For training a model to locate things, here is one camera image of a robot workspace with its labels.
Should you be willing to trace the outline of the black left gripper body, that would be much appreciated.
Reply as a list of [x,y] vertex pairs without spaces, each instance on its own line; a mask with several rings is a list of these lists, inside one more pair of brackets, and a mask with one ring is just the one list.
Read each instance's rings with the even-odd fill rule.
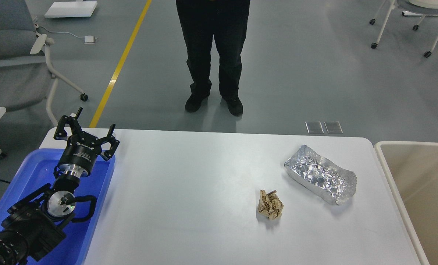
[[75,169],[77,177],[91,175],[97,156],[101,154],[101,145],[94,144],[98,137],[91,134],[73,134],[68,138],[67,146],[59,160],[61,170]]

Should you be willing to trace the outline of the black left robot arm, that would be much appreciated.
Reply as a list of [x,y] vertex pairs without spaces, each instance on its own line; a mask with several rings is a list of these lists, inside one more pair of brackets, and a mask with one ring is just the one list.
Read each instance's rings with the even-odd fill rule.
[[0,265],[25,265],[29,257],[41,260],[66,238],[64,227],[94,216],[98,198],[76,196],[76,188],[81,178],[91,175],[98,156],[110,160],[120,142],[113,134],[115,124],[102,138],[83,131],[81,112],[82,107],[74,116],[62,116],[56,126],[54,139],[67,146],[54,167],[54,183],[46,183],[7,210],[0,231]]

